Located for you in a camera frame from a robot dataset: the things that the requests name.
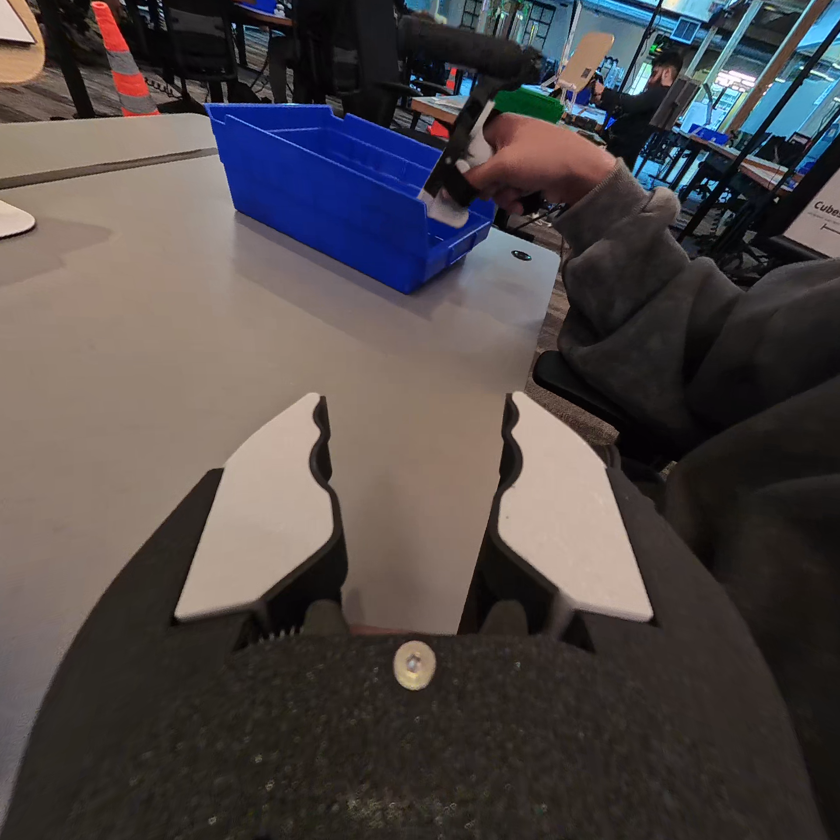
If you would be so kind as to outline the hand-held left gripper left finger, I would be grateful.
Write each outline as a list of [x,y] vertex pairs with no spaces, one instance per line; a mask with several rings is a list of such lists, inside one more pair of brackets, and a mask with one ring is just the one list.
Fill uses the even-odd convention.
[[227,459],[174,609],[178,623],[247,614],[265,635],[340,604],[349,560],[330,485],[326,398],[310,392]]

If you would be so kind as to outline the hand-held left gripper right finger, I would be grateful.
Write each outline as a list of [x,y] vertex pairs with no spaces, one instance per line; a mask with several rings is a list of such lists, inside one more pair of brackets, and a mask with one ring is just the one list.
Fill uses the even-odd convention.
[[655,618],[607,467],[524,392],[506,396],[499,484],[474,570],[474,630],[515,602],[527,635],[563,636],[581,614]]

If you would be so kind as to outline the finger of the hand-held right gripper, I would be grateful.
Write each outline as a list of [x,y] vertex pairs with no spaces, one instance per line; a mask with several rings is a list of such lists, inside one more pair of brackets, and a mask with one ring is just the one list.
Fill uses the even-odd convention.
[[459,204],[447,191],[420,192],[427,218],[451,228],[462,228],[469,220],[469,208]]

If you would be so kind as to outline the blue plastic bin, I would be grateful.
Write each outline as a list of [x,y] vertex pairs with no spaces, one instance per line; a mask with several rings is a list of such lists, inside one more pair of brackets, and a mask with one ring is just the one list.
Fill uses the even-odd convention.
[[418,194],[440,151],[327,105],[208,103],[234,207],[410,294],[488,237],[493,203],[461,228],[427,216]]

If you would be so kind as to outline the person's right forearm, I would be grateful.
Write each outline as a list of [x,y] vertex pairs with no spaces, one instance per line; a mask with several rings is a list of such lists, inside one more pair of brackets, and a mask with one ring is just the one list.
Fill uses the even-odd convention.
[[744,290],[669,229],[676,196],[625,164],[560,217],[571,248],[559,350],[589,385],[672,449],[737,426],[838,443],[837,259],[773,269]]

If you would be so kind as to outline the grey desk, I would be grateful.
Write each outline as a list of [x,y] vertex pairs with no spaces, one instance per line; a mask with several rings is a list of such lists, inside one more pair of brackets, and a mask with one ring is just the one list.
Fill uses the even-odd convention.
[[37,222],[1,253],[3,812],[99,596],[306,393],[328,400],[347,617],[456,630],[554,252],[493,229],[406,297],[238,215],[196,115],[5,124],[2,198]]

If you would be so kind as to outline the person's right hand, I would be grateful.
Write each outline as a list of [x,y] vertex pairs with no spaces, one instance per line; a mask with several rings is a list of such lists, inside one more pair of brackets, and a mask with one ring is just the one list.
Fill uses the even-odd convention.
[[510,214],[522,200],[541,194],[550,203],[573,205],[616,168],[616,158],[577,133],[557,125],[502,113],[485,126],[493,153],[465,178],[482,198]]

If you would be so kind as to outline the dark wooden table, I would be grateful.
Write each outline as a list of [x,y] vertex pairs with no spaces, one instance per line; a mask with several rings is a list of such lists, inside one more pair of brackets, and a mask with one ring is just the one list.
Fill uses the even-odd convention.
[[[410,102],[410,109],[422,116],[431,117],[441,123],[451,125],[457,119],[459,112],[466,104],[468,98],[468,96],[415,97]],[[594,131],[600,129],[605,123],[606,112],[594,106],[582,106],[575,103],[564,111],[557,123],[562,122],[572,125],[577,119],[589,120],[595,126],[590,131]]]

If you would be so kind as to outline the green board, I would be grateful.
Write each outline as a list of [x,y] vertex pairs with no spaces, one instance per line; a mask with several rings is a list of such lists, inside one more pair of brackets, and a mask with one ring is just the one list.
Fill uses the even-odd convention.
[[495,97],[495,110],[556,124],[562,120],[565,107],[559,98],[519,87],[516,90],[499,91]]

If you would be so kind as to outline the tan board on stand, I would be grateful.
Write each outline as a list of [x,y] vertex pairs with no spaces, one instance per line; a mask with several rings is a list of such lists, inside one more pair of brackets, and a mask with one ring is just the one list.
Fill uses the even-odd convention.
[[572,56],[558,75],[554,89],[578,93],[592,80],[603,62],[615,37],[611,33],[590,32],[585,34]]

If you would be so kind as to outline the brown work table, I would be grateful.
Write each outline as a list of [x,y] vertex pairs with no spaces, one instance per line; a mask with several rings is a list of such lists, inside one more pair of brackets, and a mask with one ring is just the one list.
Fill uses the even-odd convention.
[[264,13],[256,7],[244,3],[233,3],[233,6],[237,10],[237,14],[244,19],[245,25],[279,30],[293,27],[293,21],[289,17]]

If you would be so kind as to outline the black office chair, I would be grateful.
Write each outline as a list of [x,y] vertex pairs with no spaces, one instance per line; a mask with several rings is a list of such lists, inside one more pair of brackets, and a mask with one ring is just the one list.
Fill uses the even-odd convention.
[[224,102],[224,86],[238,81],[231,6],[229,1],[161,2],[175,77],[205,84],[212,103]]

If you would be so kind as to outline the instruction board on white stand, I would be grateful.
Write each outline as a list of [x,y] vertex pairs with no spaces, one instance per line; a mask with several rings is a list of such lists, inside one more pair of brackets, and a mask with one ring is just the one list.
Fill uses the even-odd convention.
[[9,1],[20,13],[29,31],[36,38],[30,46],[9,45],[1,42],[1,86],[24,85],[36,79],[46,62],[46,48],[36,17],[26,1]]

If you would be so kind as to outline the white instruction sheet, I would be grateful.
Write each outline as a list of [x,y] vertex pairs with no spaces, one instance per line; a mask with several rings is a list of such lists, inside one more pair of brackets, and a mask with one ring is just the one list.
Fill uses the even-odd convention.
[[32,46],[32,35],[20,13],[9,1],[1,1],[1,42],[16,46]]

